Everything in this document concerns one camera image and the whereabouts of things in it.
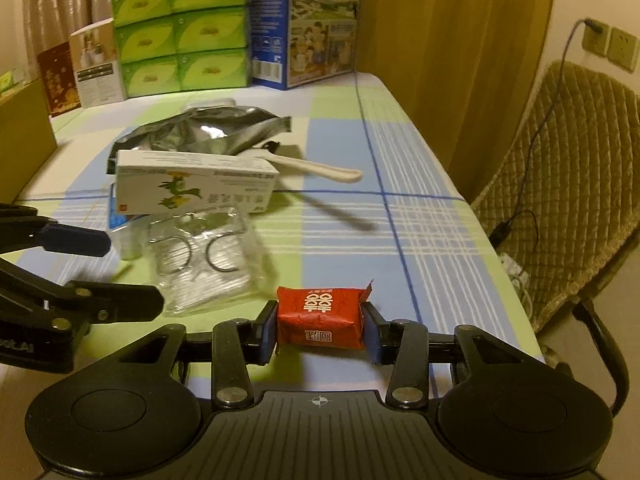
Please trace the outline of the red candy packet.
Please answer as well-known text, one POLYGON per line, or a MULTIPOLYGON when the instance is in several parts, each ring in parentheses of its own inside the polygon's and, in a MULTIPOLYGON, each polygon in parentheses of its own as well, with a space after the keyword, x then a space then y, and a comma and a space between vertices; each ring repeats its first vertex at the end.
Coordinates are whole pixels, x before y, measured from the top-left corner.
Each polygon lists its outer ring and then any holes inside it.
POLYGON ((278 344, 362 349, 362 305, 371 292, 372 283, 366 288, 279 287, 278 344))

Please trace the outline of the clear plastic blister pack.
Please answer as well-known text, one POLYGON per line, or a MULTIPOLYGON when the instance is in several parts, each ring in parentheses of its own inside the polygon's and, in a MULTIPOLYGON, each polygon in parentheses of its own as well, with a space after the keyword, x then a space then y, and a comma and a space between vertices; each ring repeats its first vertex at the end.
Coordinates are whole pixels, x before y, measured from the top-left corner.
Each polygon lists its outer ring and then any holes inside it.
POLYGON ((233 206, 158 218, 145 241, 170 316, 208 310, 264 284, 264 245, 248 215, 233 206))

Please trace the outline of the open brown cardboard box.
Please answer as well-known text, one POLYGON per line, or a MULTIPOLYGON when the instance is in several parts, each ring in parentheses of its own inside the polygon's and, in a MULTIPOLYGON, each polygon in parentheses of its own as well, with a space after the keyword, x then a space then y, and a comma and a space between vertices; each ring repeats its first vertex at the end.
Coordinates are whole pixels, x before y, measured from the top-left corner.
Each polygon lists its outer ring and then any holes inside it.
POLYGON ((1 99, 0 192, 10 204, 56 150, 48 104, 39 79, 1 99))

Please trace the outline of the white bird medicine box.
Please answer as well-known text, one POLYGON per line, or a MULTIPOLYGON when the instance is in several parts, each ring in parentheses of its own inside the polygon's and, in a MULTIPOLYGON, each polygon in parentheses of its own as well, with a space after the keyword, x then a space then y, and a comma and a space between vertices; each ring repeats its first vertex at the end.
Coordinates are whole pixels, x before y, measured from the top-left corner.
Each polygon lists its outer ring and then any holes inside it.
POLYGON ((187 152, 121 150, 115 204, 120 214, 180 214, 235 206, 268 209, 279 171, 261 159, 187 152))

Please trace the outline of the dark red gift box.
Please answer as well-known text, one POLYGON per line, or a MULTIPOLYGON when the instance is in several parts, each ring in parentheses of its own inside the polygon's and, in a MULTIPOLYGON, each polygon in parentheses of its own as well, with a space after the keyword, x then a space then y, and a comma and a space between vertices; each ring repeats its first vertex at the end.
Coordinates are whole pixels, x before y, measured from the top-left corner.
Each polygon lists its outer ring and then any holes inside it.
POLYGON ((37 55, 49 113, 52 117, 80 107, 70 44, 63 42, 37 55))

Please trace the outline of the white product box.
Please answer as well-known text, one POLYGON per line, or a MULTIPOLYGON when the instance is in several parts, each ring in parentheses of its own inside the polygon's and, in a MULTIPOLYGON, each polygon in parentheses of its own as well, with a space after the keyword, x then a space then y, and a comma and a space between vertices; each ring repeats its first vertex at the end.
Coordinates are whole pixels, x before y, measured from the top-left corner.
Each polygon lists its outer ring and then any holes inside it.
POLYGON ((76 30, 70 35, 68 43, 83 108, 126 99, 112 18, 76 30))

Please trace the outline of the silver foil pouch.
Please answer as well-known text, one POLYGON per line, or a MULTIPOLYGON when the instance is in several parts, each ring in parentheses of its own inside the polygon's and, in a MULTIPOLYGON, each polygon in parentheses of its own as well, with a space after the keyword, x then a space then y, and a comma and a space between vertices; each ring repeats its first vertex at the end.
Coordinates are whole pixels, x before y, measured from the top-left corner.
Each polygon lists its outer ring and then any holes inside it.
POLYGON ((122 150, 236 155, 291 131, 290 116, 278 116, 256 106, 191 107, 134 128, 117 139, 108 155, 106 173, 115 173, 117 153, 122 150))

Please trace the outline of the green tissue multipack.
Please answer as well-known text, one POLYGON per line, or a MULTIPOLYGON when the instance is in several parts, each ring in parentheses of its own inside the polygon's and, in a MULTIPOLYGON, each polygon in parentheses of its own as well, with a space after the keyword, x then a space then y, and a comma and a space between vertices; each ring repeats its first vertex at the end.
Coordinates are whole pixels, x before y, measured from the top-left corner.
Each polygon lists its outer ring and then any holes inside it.
POLYGON ((111 0, 127 96, 250 84, 248 0, 111 0))

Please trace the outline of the ochre curtain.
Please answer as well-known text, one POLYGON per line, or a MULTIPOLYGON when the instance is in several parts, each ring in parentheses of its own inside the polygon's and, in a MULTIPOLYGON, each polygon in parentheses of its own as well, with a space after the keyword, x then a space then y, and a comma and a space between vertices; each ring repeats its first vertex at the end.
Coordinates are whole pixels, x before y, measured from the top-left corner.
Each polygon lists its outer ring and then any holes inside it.
POLYGON ((360 0, 360 72, 383 81, 474 200, 532 92, 552 0, 360 0))

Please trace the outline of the blue milk carton box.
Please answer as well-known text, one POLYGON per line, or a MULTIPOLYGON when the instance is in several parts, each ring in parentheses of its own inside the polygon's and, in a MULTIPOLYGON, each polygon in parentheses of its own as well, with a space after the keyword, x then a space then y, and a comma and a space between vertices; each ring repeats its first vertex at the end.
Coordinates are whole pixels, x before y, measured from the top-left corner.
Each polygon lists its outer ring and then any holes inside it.
POLYGON ((256 84, 288 90, 354 69, 360 0, 252 0, 256 84))

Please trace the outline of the wall power socket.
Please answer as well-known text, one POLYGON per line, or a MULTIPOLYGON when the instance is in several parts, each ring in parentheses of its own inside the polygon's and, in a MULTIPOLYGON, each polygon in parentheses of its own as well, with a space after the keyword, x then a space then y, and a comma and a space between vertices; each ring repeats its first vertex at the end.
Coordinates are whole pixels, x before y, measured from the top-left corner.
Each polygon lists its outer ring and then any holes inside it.
POLYGON ((600 58, 606 58, 628 73, 633 73, 637 67, 639 37, 621 28, 587 18, 582 48, 600 58))

